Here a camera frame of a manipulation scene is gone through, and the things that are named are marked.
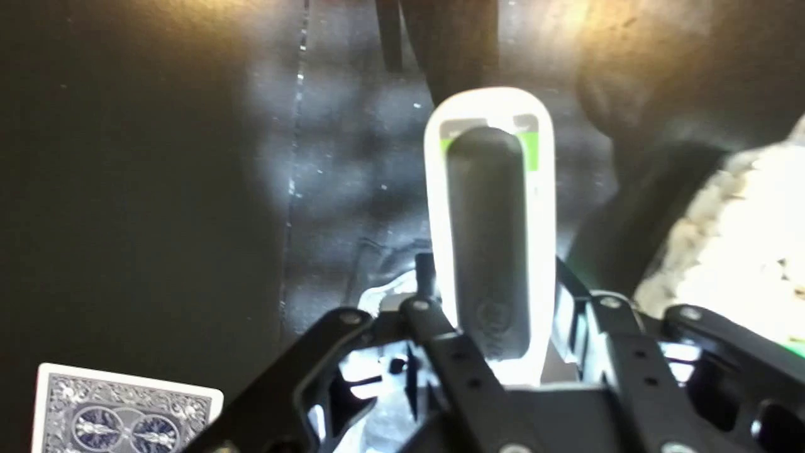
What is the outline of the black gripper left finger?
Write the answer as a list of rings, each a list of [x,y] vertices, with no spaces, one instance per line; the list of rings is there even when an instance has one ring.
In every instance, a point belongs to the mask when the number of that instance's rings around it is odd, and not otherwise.
[[[402,412],[402,447],[497,453],[501,384],[472,339],[443,315],[429,255],[398,309],[336,308],[315,322],[183,453],[334,453],[369,418]]]

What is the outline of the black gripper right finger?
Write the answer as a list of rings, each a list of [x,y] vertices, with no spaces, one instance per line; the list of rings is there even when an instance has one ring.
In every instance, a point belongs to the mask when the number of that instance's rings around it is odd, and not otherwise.
[[[805,453],[805,359],[677,305],[649,317],[555,262],[555,343],[605,393],[622,453]]]

